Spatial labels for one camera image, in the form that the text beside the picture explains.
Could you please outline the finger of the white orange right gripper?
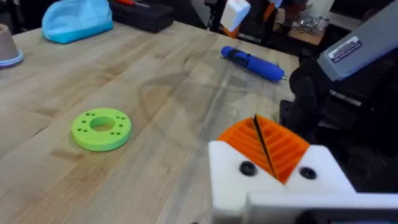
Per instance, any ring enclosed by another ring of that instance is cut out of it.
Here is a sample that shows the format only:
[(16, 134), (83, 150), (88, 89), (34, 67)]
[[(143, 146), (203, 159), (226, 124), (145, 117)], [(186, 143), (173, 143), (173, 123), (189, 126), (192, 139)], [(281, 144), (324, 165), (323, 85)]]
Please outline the finger of the white orange right gripper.
[(265, 8), (265, 11), (262, 15), (263, 21), (266, 21), (271, 14), (277, 10), (280, 5), (282, 4), (283, 0), (267, 0), (266, 2), (268, 3), (268, 5)]
[(239, 26), (249, 13), (250, 8), (251, 5), (246, 0), (227, 0), (220, 20), (227, 36), (237, 37)]

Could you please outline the white orange left gripper right finger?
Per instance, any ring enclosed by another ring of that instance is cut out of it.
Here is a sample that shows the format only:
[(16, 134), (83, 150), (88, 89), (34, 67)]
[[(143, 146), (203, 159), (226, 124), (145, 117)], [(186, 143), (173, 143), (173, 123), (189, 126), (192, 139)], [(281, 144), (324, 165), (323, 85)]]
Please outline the white orange left gripper right finger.
[(259, 115), (256, 116), (256, 124), (271, 174), (285, 189), (296, 192), (355, 192), (327, 147), (311, 145), (289, 129)]

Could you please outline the white orange left gripper left finger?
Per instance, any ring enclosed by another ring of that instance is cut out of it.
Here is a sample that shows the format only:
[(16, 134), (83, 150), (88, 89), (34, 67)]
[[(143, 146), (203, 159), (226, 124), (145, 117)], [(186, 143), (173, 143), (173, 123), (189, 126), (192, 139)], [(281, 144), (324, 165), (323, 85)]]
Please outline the white orange left gripper left finger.
[(211, 223), (241, 223), (251, 192), (281, 192), (257, 116), (246, 118), (208, 144)]

